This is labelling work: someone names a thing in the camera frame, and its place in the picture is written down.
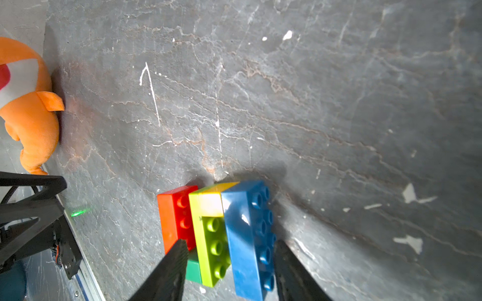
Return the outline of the blue lego brick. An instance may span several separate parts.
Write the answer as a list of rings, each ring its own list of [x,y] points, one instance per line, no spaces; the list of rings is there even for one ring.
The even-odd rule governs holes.
[[[263,181],[242,181],[221,192],[235,293],[264,300],[274,289],[274,214]]]

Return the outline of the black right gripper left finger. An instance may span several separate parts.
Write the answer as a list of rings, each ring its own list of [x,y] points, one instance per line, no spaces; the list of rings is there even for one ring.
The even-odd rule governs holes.
[[[182,300],[188,263],[185,240],[177,240],[129,301]]]

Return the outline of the lime green lego brick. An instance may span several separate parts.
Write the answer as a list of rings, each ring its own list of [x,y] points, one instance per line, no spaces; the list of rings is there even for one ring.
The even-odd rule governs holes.
[[[195,239],[202,284],[213,288],[225,277],[231,264],[224,219],[199,216],[195,223]]]

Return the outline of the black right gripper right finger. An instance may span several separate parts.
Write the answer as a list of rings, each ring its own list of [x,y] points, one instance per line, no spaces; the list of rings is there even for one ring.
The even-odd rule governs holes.
[[[332,301],[283,240],[274,244],[274,272],[279,300]]]

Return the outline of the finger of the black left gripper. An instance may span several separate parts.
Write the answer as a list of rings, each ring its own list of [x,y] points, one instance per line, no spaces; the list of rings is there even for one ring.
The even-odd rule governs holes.
[[[9,190],[1,201],[1,273],[44,250],[69,280],[80,269],[82,253],[57,195],[67,189],[61,176],[1,172]]]

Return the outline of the yellow lego brick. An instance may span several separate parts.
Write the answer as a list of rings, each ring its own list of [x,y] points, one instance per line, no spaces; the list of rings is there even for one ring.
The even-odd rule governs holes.
[[[202,217],[223,218],[222,192],[236,186],[238,182],[217,183],[189,194],[193,224]]]

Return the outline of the dark green lego brick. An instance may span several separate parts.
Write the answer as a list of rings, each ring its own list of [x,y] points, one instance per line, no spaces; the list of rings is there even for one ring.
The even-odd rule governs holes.
[[[185,278],[191,282],[202,284],[202,275],[196,248],[189,251]]]

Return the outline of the red lego brick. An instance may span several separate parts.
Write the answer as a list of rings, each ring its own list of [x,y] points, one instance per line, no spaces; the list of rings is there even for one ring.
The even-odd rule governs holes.
[[[189,194],[197,190],[198,186],[182,186],[157,195],[166,254],[178,240],[185,240],[189,251],[196,247]]]

